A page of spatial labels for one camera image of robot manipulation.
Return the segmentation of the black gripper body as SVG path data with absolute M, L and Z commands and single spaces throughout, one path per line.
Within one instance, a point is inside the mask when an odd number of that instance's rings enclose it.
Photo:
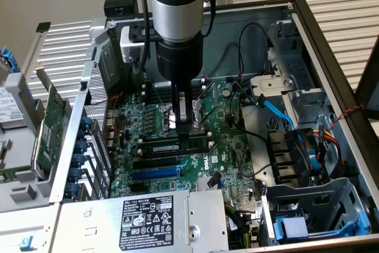
M 177 87 L 184 87 L 203 68 L 203 36 L 196 35 L 188 41 L 156 43 L 158 70 Z

